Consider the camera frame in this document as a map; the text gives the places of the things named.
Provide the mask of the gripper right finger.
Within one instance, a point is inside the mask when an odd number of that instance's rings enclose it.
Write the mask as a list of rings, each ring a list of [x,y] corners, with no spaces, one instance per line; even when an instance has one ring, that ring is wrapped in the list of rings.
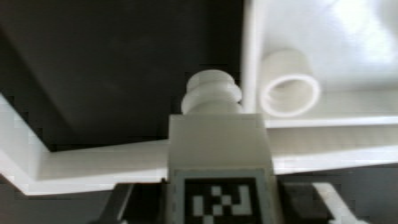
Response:
[[[370,224],[354,214],[327,182],[283,182],[286,224]]]

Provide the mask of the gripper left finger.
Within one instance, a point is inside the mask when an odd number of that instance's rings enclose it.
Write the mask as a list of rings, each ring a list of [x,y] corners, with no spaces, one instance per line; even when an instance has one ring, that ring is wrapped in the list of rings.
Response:
[[[165,183],[121,183],[89,224],[165,224]]]

